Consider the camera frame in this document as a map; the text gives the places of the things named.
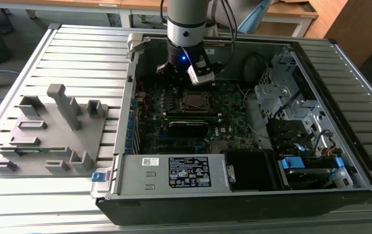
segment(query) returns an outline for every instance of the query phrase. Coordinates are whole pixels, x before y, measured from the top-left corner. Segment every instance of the desk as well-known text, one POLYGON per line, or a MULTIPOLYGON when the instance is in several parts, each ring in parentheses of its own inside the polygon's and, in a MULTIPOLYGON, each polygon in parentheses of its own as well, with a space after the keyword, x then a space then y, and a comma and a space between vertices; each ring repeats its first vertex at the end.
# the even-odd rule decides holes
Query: desk
MULTIPOLYGON (((119 8, 123 27, 128 28, 132 27, 131 15, 160 15, 160 0, 121 0, 119 8)), ((166 1, 164 2, 162 10, 165 15, 166 1)), ((298 3, 277 2, 269 6, 262 21, 297 24, 292 36, 304 37, 312 21, 317 17, 318 14, 305 11, 298 3)))
MULTIPOLYGON (((160 0, 0 0, 0 8, 120 14, 123 27, 131 28, 132 15, 160 15, 160 0)), ((297 24, 292 36, 302 37, 317 17, 298 3, 277 2, 269 6, 262 21, 297 24)))

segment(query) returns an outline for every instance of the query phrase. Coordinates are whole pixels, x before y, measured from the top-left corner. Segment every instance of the motherboard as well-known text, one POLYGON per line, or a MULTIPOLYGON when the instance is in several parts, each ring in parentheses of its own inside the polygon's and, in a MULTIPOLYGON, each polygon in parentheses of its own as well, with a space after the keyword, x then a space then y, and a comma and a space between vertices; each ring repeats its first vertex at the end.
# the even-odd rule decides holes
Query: motherboard
POLYGON ((141 154, 218 154, 254 147, 236 83, 178 88, 137 79, 136 100, 141 154))

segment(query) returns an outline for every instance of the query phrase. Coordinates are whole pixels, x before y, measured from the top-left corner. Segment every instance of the warning label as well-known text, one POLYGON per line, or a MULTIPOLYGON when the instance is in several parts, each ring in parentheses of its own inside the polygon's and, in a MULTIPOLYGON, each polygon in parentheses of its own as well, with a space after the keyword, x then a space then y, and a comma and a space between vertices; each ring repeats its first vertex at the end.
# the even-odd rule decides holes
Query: warning label
POLYGON ((172 188, 210 187, 208 157, 169 157, 168 185, 172 188))

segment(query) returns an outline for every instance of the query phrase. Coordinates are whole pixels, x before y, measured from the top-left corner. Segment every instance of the table leg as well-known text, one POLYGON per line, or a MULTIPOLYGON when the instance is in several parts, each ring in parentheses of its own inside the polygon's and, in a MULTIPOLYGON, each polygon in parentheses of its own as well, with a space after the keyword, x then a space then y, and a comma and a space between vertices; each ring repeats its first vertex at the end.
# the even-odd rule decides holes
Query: table leg
POLYGON ((121 27, 123 28, 132 28, 133 27, 133 19, 132 19, 132 12, 129 9, 119 9, 120 16, 121 16, 121 27))
POLYGON ((31 19, 36 18, 36 10, 25 10, 25 12, 27 12, 27 15, 31 19))
POLYGON ((305 32, 310 26, 313 19, 312 18, 302 18, 300 24, 297 25, 294 32, 292 33, 292 37, 301 38, 304 37, 305 32))

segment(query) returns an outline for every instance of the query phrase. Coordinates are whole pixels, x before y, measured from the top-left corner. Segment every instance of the aluminum extrusion table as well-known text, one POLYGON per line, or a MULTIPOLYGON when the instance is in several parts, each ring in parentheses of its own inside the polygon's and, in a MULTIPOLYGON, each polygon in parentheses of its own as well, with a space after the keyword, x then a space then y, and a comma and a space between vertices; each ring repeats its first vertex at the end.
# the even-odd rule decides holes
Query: aluminum extrusion table
MULTIPOLYGON (((8 140, 8 131, 21 113, 13 107, 20 96, 37 95, 43 102, 52 102, 45 90, 51 83, 60 82, 67 86, 67 95, 75 96, 79 103, 99 99, 109 106, 96 166, 111 165, 129 64, 127 39, 132 32, 165 33, 162 30, 75 25, 49 28, 0 105, 0 143, 8 140)), ((372 87, 338 45, 322 39, 244 37, 285 39, 301 44, 372 155, 372 87)), ((364 204, 309 218, 115 226, 97 209, 89 191, 89 178, 0 178, 0 233, 184 233, 253 229, 273 229, 272 233, 282 230, 329 233, 345 228, 350 232, 365 233, 369 230, 366 225, 372 223, 372 204, 364 204)))

